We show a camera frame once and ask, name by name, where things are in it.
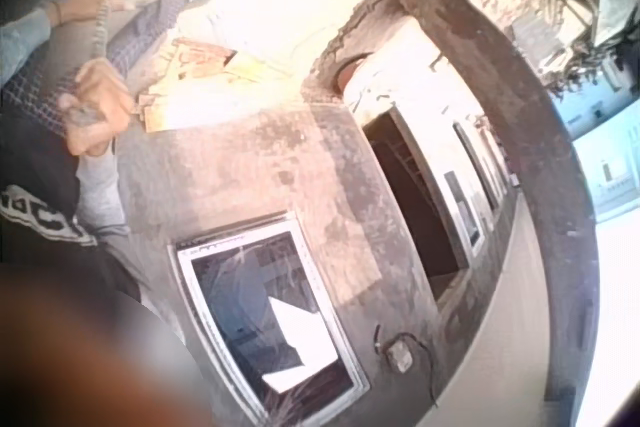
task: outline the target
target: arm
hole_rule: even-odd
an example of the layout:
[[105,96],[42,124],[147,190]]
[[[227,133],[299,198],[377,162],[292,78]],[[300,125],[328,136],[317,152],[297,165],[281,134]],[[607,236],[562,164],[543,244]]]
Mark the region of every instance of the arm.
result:
[[53,4],[48,9],[36,9],[23,18],[0,27],[0,88],[13,77],[31,53],[49,40],[57,25]]
[[[31,53],[49,40],[51,30],[66,22],[95,18],[100,0],[49,2],[23,18],[0,27],[0,88],[25,64]],[[111,0],[111,10],[132,6]]]
[[107,234],[128,235],[111,145],[100,156],[80,156],[76,177],[80,181],[80,223],[99,239]]

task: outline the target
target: person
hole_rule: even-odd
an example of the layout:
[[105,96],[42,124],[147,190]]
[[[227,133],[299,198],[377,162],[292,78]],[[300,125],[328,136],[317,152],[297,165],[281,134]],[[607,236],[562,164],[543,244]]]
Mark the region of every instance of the person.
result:
[[[152,382],[141,365],[145,352],[123,356],[112,335],[117,293],[155,309],[140,278],[122,268],[133,264],[123,258],[130,250],[112,143],[127,128],[133,99],[106,59],[84,64],[76,81],[74,93],[61,103],[94,102],[111,137],[80,158],[81,222],[57,229],[55,236],[34,235],[19,214],[47,207],[17,186],[3,193],[3,261],[9,263],[0,265],[0,328],[11,341],[0,349],[0,364],[9,367],[3,379],[13,389],[0,398],[16,400],[18,386],[22,402],[5,415],[14,420],[11,425],[211,425],[202,406]],[[52,228],[65,222],[59,213],[43,212]],[[73,241],[81,247],[71,252]],[[29,409],[20,406],[25,402]]]
[[[60,2],[86,2],[86,17],[95,14],[95,5],[88,4],[98,1]],[[124,81],[129,69],[193,1],[146,5],[109,42],[106,58],[63,75],[45,95],[40,82],[47,44],[36,47],[26,60],[13,62],[21,67],[2,89],[0,117],[2,261],[60,271],[91,266],[105,285],[158,314],[178,336],[182,333],[175,315],[152,293],[130,243],[114,140],[128,127],[134,106]],[[73,125],[65,110],[86,102],[104,120]]]
[[[7,74],[0,116],[0,324],[3,332],[16,332],[8,363],[18,384],[41,388],[39,398],[47,399],[48,408],[67,409],[44,409],[47,420],[53,415],[64,425],[99,425],[106,418],[113,425],[191,425],[185,419],[192,409],[175,399],[154,411],[166,395],[136,380],[100,339],[114,321],[111,301],[117,294],[157,314],[184,342],[175,314],[153,292],[132,248],[114,142],[134,106],[124,80],[128,70],[192,1],[145,6],[111,40],[107,58],[65,74],[47,95],[39,93],[46,41]],[[30,46],[36,44],[30,39]],[[104,120],[72,125],[65,110],[87,102]],[[55,288],[39,289],[34,279]],[[36,295],[41,291],[45,295]],[[146,347],[154,347],[149,342],[154,338],[133,345],[136,364],[144,363]],[[46,355],[37,355],[42,349]],[[0,349],[3,355],[7,351]],[[196,417],[198,425],[208,424],[201,413]]]

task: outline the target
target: dark opening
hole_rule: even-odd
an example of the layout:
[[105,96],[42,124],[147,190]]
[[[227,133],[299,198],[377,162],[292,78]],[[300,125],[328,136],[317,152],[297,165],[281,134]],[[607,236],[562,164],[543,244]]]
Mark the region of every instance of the dark opening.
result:
[[478,154],[476,154],[475,150],[473,150],[473,146],[471,145],[471,140],[467,137],[467,134],[463,130],[460,124],[453,124],[453,130],[456,132],[460,143],[464,147],[467,156],[471,160],[471,164],[473,165],[473,170],[476,171],[476,175],[480,179],[480,184],[482,185],[482,190],[484,192],[487,201],[489,202],[489,207],[491,207],[491,211],[495,211],[498,208],[498,199],[496,194],[491,187],[491,181],[489,180],[489,173],[485,172],[484,168],[480,163],[480,159],[478,158]]
[[[326,325],[318,322],[320,311],[290,233],[192,265],[226,347],[279,425],[296,425],[353,387]],[[305,368],[300,336],[315,340],[316,367],[296,373]]]
[[420,172],[407,139],[389,113],[368,124],[365,135],[382,167],[407,223],[436,300],[451,286],[460,270],[444,223]]

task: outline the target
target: blurred finger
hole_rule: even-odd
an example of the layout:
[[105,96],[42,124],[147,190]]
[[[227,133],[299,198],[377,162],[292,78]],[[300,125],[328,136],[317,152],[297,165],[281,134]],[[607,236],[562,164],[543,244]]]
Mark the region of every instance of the blurred finger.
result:
[[135,10],[136,6],[133,2],[127,0],[111,0],[111,10],[113,12]]
[[76,74],[75,81],[76,83],[82,82],[85,77],[88,77],[90,73],[93,75],[94,73],[99,73],[100,75],[106,75],[109,78],[114,80],[118,80],[120,84],[125,86],[126,84],[120,72],[116,70],[116,68],[104,57],[99,59],[93,59],[86,62]]

